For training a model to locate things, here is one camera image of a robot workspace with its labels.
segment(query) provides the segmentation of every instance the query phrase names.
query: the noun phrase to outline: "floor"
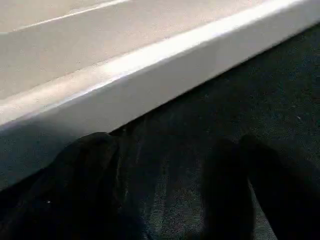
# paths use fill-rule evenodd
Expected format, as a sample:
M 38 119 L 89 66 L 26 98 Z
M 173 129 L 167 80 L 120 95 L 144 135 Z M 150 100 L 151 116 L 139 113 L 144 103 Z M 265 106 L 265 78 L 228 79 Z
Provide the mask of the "floor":
M 197 239 L 203 162 L 251 133 L 320 168 L 320 25 L 116 130 L 130 138 L 127 203 L 163 239 Z M 305 165 L 293 162 L 300 168 Z M 276 239 L 255 202 L 257 240 Z

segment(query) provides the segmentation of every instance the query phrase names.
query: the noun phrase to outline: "dark gray carpet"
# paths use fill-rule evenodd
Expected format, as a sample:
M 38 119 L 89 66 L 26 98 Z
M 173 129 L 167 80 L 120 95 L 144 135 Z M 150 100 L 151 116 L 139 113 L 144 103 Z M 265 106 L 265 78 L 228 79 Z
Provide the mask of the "dark gray carpet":
M 197 239 L 204 160 L 219 138 L 252 133 L 320 168 L 320 25 L 114 132 L 131 136 L 128 205 L 163 239 Z M 301 168 L 309 164 L 293 162 Z M 255 202 L 255 239 L 276 239 Z

